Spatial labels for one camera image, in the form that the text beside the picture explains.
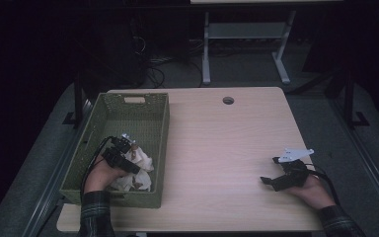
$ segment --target gray carpet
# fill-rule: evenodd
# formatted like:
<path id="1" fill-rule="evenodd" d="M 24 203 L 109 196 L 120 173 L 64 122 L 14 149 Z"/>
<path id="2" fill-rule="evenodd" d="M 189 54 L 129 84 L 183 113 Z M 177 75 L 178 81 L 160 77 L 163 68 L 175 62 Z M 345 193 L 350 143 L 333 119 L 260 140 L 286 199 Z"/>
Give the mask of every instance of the gray carpet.
<path id="1" fill-rule="evenodd" d="M 292 78 L 290 85 L 282 85 L 279 81 L 267 49 L 259 53 L 246 52 L 228 57 L 212 57 L 212 81 L 209 87 L 277 86 L 284 91 L 292 90 L 316 76 L 301 71 L 307 51 L 307 45 L 291 45 L 287 49 L 283 61 Z M 195 57 L 192 62 L 199 67 L 201 58 Z M 163 86 L 166 88 L 197 87 L 201 80 L 200 72 L 193 64 L 173 62 L 158 68 L 165 73 Z M 307 147 L 316 151 L 312 155 L 313 162 L 333 179 L 343 208 L 362 227 L 367 236 L 379 237 L 379 194 L 332 102 L 323 96 L 325 85 L 326 83 L 322 83 L 302 96 L 288 96 L 288 103 Z M 142 86 L 152 87 L 153 84 L 149 80 Z M 371 123 L 369 127 L 359 127 L 356 133 L 379 167 L 379 114 L 368 95 L 359 87 L 356 88 L 355 97 L 356 109 L 364 112 Z M 75 138 L 73 125 L 62 124 L 66 114 L 73 110 L 73 87 L 70 86 L 54 107 L 25 164 L 0 205 L 0 237 L 23 235 L 56 163 L 62 157 L 68 143 Z M 39 236 L 75 236 L 72 233 L 61 233 L 55 227 L 61 208 L 59 206 L 53 213 L 51 211 L 60 198 L 60 195 L 51 197 L 51 205 L 47 211 L 49 220 Z"/>

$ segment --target black cable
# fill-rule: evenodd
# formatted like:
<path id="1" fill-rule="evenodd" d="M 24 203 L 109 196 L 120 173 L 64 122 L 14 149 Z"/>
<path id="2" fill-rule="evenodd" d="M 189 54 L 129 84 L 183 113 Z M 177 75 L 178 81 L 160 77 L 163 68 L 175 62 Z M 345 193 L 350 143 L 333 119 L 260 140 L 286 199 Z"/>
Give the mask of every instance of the black cable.
<path id="1" fill-rule="evenodd" d="M 316 171 L 308 170 L 308 172 L 309 172 L 309 174 L 320 177 L 326 181 L 326 183 L 329 185 L 329 188 L 331 189 L 332 197 L 334 198 L 335 203 L 337 205 L 341 206 L 340 199 L 338 198 L 337 191 L 335 190 L 335 186 L 332 183 L 331 179 L 329 179 L 329 177 L 327 175 L 324 175 L 324 174 L 316 172 Z"/>
<path id="2" fill-rule="evenodd" d="M 155 68 L 155 67 L 148 67 L 148 69 L 152 70 L 152 75 L 147 74 L 147 77 L 153 83 L 154 89 L 158 89 L 159 87 L 164 87 L 163 83 L 165 82 L 165 73 L 162 70 L 160 70 L 158 68 Z M 156 79 L 156 74 L 155 74 L 154 71 L 157 71 L 157 72 L 159 72 L 162 75 L 161 82 L 158 82 L 158 80 Z"/>
<path id="3" fill-rule="evenodd" d="M 121 80 L 125 80 L 127 81 L 128 83 L 130 83 L 131 85 L 133 85 L 135 82 L 128 79 L 126 76 L 123 76 L 123 75 L 120 75 L 119 72 L 117 72 L 116 70 L 114 70 L 113 68 L 111 68 L 109 65 L 107 65 L 105 62 L 103 62 L 98 56 L 94 55 L 88 48 L 86 48 L 81 42 L 79 42 L 77 39 L 73 39 L 88 55 L 90 55 L 92 58 L 94 58 L 94 60 L 96 60 L 97 62 L 99 62 L 101 65 L 103 65 L 104 67 L 106 67 L 110 72 L 112 72 L 114 74 L 114 76 L 116 76 L 117 78 L 121 79 Z"/>
<path id="4" fill-rule="evenodd" d="M 98 146 L 97 150 L 95 151 L 94 153 L 94 156 L 92 157 L 91 159 L 91 162 L 89 163 L 86 171 L 85 171 L 85 174 L 84 176 L 82 177 L 82 184 L 81 184 L 81 190 L 80 190 L 80 198 L 81 198 L 81 201 L 82 201 L 82 198 L 83 198 L 83 194 L 84 194 L 84 189 L 85 189 L 85 183 L 86 183 L 86 180 L 88 179 L 88 176 L 89 174 L 91 173 L 92 169 L 94 168 L 94 166 L 96 165 L 95 164 L 95 161 L 97 160 L 98 156 L 100 155 L 101 151 L 103 150 L 104 146 L 106 145 L 107 141 L 109 141 L 110 139 L 114 138 L 113 136 L 109 136 L 107 138 L 105 138 L 101 143 L 100 145 Z"/>
<path id="5" fill-rule="evenodd" d="M 214 45 L 215 43 L 215 40 L 211 40 L 208 44 L 211 45 L 211 49 L 209 50 L 210 53 L 209 55 L 211 57 L 228 57 L 228 56 L 232 56 L 232 55 L 235 55 L 235 54 L 238 54 L 240 53 L 240 50 L 238 51 L 236 49 L 236 47 L 234 46 L 231 46 L 231 45 L 228 45 L 227 47 L 231 48 L 234 52 L 230 52 L 230 53 L 227 53 L 227 54 L 222 54 L 220 55 L 221 51 L 219 51 L 218 53 L 217 52 L 214 52 L 213 50 L 214 49 L 219 49 L 219 50 L 222 50 L 224 51 L 225 48 L 226 48 L 226 45 L 222 46 L 222 47 L 218 47 L 216 45 Z M 195 57 L 195 56 L 200 56 L 203 54 L 203 47 L 202 46 L 198 46 L 196 48 L 191 48 L 189 50 L 189 57 Z M 151 66 L 160 66 L 160 65 L 163 65 L 163 64 L 166 64 L 166 63 L 171 63 L 171 62 L 175 62 L 175 61 L 180 61 L 179 58 L 176 58 L 176 57 L 171 57 L 171 58 L 167 58 L 167 59 L 164 59 L 162 61 L 158 61 L 158 62 L 152 62 L 151 63 Z"/>
<path id="6" fill-rule="evenodd" d="M 98 164 L 100 164 L 104 159 L 99 160 L 97 163 L 94 164 L 94 167 L 96 167 Z"/>
<path id="7" fill-rule="evenodd" d="M 198 88 L 201 88 L 202 82 L 203 82 L 203 80 L 202 80 L 202 71 L 201 71 L 201 69 L 199 69 L 199 67 L 195 63 L 190 62 L 189 64 L 191 64 L 192 66 L 194 66 L 196 68 L 196 70 L 198 70 L 199 74 L 201 75 L 201 80 L 200 80 L 199 85 L 198 85 Z"/>
<path id="8" fill-rule="evenodd" d="M 324 169 L 322 169 L 321 167 L 317 166 L 317 165 L 314 165 L 314 164 L 304 164 L 306 166 L 313 166 L 315 168 L 318 168 L 320 172 L 322 172 L 323 174 L 326 175 L 326 171 Z"/>
<path id="9" fill-rule="evenodd" d="M 225 53 L 225 51 L 227 51 L 227 48 L 230 48 L 231 52 Z M 229 56 L 239 54 L 240 52 L 241 52 L 241 49 L 237 50 L 235 46 L 230 45 L 229 43 L 225 42 L 219 46 L 213 44 L 211 46 L 209 56 L 211 56 L 211 57 L 229 57 Z"/>

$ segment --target green plastic basket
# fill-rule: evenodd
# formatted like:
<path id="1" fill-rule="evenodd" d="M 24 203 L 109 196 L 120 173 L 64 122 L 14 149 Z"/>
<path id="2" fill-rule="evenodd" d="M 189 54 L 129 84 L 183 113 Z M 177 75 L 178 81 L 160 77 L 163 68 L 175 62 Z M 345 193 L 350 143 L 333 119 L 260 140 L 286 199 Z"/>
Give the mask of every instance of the green plastic basket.
<path id="1" fill-rule="evenodd" d="M 153 159 L 155 170 L 148 173 L 152 186 L 150 192 L 124 192 L 109 188 L 111 204 L 159 208 L 162 202 L 168 128 L 167 93 L 100 94 L 76 147 L 60 192 L 71 202 L 80 204 L 82 177 L 98 146 L 106 137 L 121 137 L 123 133 L 127 133 Z"/>

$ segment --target hole in table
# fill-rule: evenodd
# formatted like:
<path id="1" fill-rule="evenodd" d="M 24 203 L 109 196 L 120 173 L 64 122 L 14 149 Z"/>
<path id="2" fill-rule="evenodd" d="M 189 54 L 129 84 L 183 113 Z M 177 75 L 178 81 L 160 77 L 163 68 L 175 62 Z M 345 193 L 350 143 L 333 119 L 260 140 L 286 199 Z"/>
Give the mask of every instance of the hole in table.
<path id="1" fill-rule="evenodd" d="M 233 99 L 232 97 L 225 97 L 223 98 L 223 103 L 226 105 L 232 105 L 233 103 L 235 103 L 235 99 Z"/>

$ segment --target basket handle slot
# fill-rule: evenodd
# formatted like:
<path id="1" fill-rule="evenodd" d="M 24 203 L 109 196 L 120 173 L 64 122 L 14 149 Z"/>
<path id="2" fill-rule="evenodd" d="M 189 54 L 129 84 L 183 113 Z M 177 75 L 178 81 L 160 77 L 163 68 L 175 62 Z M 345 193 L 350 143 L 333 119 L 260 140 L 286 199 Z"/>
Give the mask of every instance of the basket handle slot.
<path id="1" fill-rule="evenodd" d="M 129 104 L 144 104 L 146 103 L 146 98 L 144 97 L 124 97 L 124 102 Z"/>

